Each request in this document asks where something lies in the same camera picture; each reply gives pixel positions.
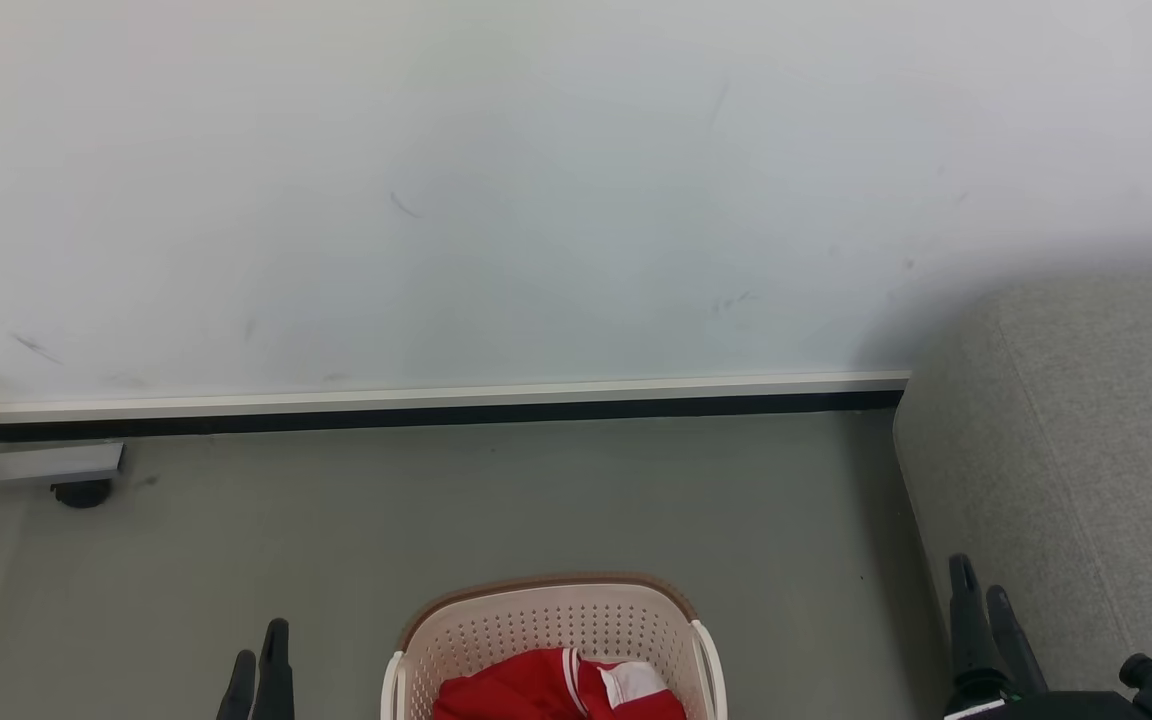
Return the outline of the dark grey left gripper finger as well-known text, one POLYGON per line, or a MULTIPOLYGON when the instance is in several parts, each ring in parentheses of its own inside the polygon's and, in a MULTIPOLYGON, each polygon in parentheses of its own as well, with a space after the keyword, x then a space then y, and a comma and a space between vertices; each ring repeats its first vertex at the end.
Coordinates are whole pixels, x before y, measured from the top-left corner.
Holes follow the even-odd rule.
POLYGON ((250 719, 256 694, 257 659, 251 650, 242 650, 234 660, 227 688, 217 712, 217 720, 250 719))
POLYGON ((253 698, 255 719, 294 719, 294 680, 289 661, 291 626, 283 617, 270 621, 257 661, 259 683, 253 698))

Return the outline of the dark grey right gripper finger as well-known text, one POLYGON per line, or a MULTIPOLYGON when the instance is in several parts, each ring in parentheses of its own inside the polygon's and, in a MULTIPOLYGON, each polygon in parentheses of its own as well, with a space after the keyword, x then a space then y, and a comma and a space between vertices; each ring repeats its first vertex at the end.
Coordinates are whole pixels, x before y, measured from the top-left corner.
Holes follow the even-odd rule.
POLYGON ((1020 620, 1011 611, 1011 601, 1005 588, 992 585, 986 592, 986 611, 996 653, 1005 661, 1007 676, 1016 694, 1047 694, 1033 647, 1021 628, 1020 620))
POLYGON ((952 597, 948 626, 952 644, 950 705, 991 705, 1011 697, 1011 679, 996 650, 986 615, 986 591, 965 553, 948 559, 952 597))

